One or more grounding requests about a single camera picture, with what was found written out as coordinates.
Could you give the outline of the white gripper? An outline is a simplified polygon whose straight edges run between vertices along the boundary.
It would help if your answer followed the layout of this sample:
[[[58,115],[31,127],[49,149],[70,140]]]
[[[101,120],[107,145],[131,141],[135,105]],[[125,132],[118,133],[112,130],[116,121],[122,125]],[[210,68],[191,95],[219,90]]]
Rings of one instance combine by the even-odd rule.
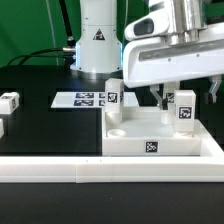
[[[224,22],[207,24],[200,6],[151,6],[125,28],[126,86],[150,86],[161,110],[168,101],[158,84],[210,77],[205,102],[214,104],[224,74]]]

